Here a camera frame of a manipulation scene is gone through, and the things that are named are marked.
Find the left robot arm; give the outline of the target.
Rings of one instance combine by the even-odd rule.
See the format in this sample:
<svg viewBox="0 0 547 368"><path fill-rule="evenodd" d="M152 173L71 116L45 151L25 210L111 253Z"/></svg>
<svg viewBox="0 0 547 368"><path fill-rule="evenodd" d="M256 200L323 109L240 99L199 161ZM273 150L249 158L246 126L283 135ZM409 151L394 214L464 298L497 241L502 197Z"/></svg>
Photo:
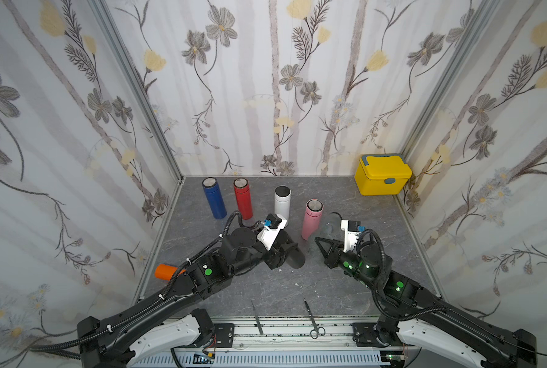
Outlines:
<svg viewBox="0 0 547 368"><path fill-rule="evenodd" d="M207 311L195 309L169 322L175 314L224 290L233 278L260 263L270 269L285 264L301 268L305 256L285 230L273 238L247 228L224 236L218 247L191 260L174 274L165 289L112 317L87 317L78 325L79 355L84 367L131 367L151 355L176 347L199 347L215 334Z"/></svg>

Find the red thermos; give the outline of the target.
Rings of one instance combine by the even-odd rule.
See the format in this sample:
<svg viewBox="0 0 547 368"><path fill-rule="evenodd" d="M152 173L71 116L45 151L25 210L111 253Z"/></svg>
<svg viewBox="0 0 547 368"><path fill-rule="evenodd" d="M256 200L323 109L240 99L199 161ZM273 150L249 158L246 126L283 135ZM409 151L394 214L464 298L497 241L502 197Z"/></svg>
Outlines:
<svg viewBox="0 0 547 368"><path fill-rule="evenodd" d="M237 208L243 220L253 218L253 207L251 202L250 185L246 178L238 177L233 182L233 189L237 201Z"/></svg>

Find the black thermos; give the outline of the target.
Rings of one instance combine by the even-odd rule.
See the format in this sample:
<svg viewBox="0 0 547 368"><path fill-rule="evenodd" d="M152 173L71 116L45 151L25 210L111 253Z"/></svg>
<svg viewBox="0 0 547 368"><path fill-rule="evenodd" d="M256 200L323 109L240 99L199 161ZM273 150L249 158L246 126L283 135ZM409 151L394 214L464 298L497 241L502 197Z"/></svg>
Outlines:
<svg viewBox="0 0 547 368"><path fill-rule="evenodd" d="M299 249L297 243L287 243L281 246L281 262L283 265L287 264L291 268L302 268L306 263L306 256Z"/></svg>

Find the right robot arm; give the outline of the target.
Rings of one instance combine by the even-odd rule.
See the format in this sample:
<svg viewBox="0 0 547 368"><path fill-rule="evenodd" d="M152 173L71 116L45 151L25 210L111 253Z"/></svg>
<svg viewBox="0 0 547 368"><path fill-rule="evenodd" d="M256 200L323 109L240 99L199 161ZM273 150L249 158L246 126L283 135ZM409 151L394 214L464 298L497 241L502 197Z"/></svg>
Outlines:
<svg viewBox="0 0 547 368"><path fill-rule="evenodd" d="M372 294L379 318L354 339L374 347L415 346L466 367L535 367L537 339L523 329L489 324L392 270L378 234L371 229L344 242L314 239L328 268L340 268Z"/></svg>

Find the blue thermos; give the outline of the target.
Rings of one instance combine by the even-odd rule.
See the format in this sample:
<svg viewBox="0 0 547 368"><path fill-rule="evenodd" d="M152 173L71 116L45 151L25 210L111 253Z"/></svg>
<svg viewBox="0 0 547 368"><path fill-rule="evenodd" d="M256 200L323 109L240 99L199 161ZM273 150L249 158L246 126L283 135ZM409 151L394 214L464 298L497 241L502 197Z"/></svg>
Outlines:
<svg viewBox="0 0 547 368"><path fill-rule="evenodd" d="M225 218L227 216L227 210L217 179L214 177L207 177L202 181L202 186L208 205L210 206L210 210L215 219Z"/></svg>

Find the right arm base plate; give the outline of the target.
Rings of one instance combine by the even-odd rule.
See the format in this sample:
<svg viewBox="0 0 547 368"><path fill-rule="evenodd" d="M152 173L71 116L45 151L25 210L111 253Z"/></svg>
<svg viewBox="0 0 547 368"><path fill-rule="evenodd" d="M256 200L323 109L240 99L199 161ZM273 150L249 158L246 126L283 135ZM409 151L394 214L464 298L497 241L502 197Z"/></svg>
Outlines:
<svg viewBox="0 0 547 368"><path fill-rule="evenodd" d="M357 347L377 347L385 345L379 339L376 323L356 322L352 324L352 339Z"/></svg>

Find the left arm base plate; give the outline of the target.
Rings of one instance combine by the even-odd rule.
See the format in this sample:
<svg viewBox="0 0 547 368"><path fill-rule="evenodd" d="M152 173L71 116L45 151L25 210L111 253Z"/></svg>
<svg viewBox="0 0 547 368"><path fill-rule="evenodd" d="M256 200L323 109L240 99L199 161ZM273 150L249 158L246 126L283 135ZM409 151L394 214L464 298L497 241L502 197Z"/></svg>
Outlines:
<svg viewBox="0 0 547 368"><path fill-rule="evenodd" d="M232 323L215 324L212 347L232 348L235 325Z"/></svg>

